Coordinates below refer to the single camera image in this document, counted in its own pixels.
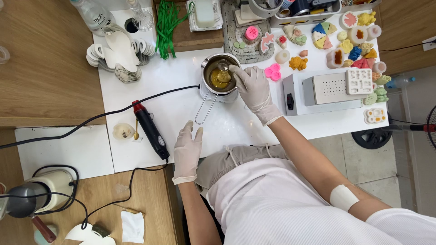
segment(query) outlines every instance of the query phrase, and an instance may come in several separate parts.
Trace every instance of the wall outlet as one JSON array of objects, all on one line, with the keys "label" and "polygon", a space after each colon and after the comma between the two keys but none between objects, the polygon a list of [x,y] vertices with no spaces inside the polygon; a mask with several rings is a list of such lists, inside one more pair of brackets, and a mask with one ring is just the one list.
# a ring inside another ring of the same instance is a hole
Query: wall outlet
[{"label": "wall outlet", "polygon": [[[436,40],[436,37],[432,37],[432,38],[429,38],[427,40],[424,40],[424,41],[422,41],[422,43],[430,42],[433,40]],[[424,48],[424,51],[428,51],[430,49],[436,48],[436,43],[423,44],[422,47]]]}]

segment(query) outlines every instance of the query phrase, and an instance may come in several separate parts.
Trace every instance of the gloved hand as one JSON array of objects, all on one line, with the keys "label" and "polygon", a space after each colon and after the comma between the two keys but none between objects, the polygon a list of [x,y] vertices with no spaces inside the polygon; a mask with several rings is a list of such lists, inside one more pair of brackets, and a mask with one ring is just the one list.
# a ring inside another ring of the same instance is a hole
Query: gloved hand
[{"label": "gloved hand", "polygon": [[192,140],[192,126],[194,122],[188,121],[185,127],[180,130],[174,146],[174,184],[192,182],[197,178],[196,170],[201,153],[201,138],[203,137],[203,128],[200,127]]},{"label": "gloved hand", "polygon": [[271,100],[269,82],[263,69],[253,66],[242,70],[236,65],[230,65],[228,68],[233,72],[241,98],[263,126],[283,116]]}]

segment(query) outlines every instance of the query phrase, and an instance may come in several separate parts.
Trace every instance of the white table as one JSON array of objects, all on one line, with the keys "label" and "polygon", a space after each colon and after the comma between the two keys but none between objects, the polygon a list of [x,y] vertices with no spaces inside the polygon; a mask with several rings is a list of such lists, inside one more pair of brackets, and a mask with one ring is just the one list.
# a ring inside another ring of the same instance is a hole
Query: white table
[{"label": "white table", "polygon": [[[121,26],[124,25],[125,20],[132,16],[130,10],[119,10],[113,11],[112,13],[117,23]],[[336,25],[338,32],[341,31],[341,27],[338,24],[339,17],[340,15],[338,14],[327,20]],[[302,50],[307,49],[309,51],[307,68],[303,71],[293,71],[288,66],[289,64],[285,63],[281,65],[280,71],[282,78],[294,72],[311,72],[329,69],[326,65],[326,54],[333,48],[328,51],[318,50],[314,47],[311,40],[313,27],[315,27],[314,24],[298,26],[298,28],[308,36],[305,46],[300,47],[289,41],[287,44],[287,49],[291,53],[291,57],[298,56]],[[334,47],[340,43],[336,38],[338,32],[329,36]],[[278,37],[283,34],[283,30],[281,28],[273,28],[272,33]],[[156,43],[156,33],[154,29],[148,32],[138,31],[133,33],[132,37],[142,38],[153,44]],[[94,42],[106,45],[106,41],[103,37],[94,36]],[[377,41],[373,40],[371,42],[374,43],[374,48],[378,51]],[[275,53],[278,53],[281,48],[276,43],[274,45]],[[202,83],[200,74],[201,62],[209,55],[219,52],[223,52],[223,48],[180,52],[176,53],[177,58],[170,58],[166,61],[161,59],[159,54],[156,53],[150,59],[149,64],[140,67],[142,69],[141,80],[131,84],[123,84],[113,73],[99,68],[105,111],[110,112],[124,108],[137,99],[140,100],[167,90]],[[266,61],[242,65],[242,68],[254,65],[260,68],[269,67],[275,63],[274,57],[275,54]],[[286,114],[282,83],[270,80],[270,88],[273,102]],[[171,155],[170,163],[174,162],[174,144],[179,130],[183,128],[188,120],[194,120],[202,100],[199,90],[191,88],[143,102],[143,105],[147,108],[149,113],[153,113],[153,121],[167,143],[167,149]],[[209,107],[210,104],[211,102],[205,102],[202,110],[203,113],[199,115],[200,120],[207,112],[205,107]],[[286,119],[307,139],[313,139],[387,126],[387,120],[377,125],[368,125],[364,122],[363,111],[374,107],[386,109],[386,103],[377,103],[371,106],[364,105],[362,108],[357,109],[291,116],[286,117]],[[133,109],[106,117],[115,172],[165,163],[165,161],[161,160],[154,152],[145,133],[140,127],[138,128],[138,132],[141,137],[144,137],[140,143],[133,143],[131,140],[116,140],[113,138],[112,129],[117,123],[128,123],[134,127],[135,120]],[[232,104],[215,103],[205,123],[201,126],[204,127],[201,157],[223,151],[225,146],[232,147],[237,145],[279,143],[269,128],[262,127],[257,117],[245,107],[240,97]],[[194,131],[196,131],[198,127],[199,125],[194,124]]]}]

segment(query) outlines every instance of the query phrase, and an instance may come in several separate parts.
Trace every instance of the gold spoon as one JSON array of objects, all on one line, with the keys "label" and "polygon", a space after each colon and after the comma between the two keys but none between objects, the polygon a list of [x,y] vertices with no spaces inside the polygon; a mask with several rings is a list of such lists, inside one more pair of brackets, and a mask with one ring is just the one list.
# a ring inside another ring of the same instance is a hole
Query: gold spoon
[{"label": "gold spoon", "polygon": [[133,139],[137,140],[139,138],[139,134],[138,134],[138,119],[136,119],[136,132],[133,135]]}]

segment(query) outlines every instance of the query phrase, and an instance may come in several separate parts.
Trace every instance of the small bottle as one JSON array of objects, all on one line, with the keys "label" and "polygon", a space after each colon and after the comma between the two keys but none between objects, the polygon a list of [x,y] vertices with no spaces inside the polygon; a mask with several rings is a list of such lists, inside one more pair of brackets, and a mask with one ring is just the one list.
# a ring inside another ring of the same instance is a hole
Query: small bottle
[{"label": "small bottle", "polygon": [[401,74],[399,76],[393,77],[391,81],[386,83],[387,88],[405,88],[407,87],[411,82],[414,82],[416,80],[415,77],[406,77],[404,74]]},{"label": "small bottle", "polygon": [[70,0],[76,7],[90,31],[104,37],[103,28],[110,23],[116,23],[112,13],[93,0]]},{"label": "small bottle", "polygon": [[153,15],[141,8],[138,0],[127,0],[130,5],[130,10],[133,11],[133,24],[140,31],[149,31],[153,27]]}]

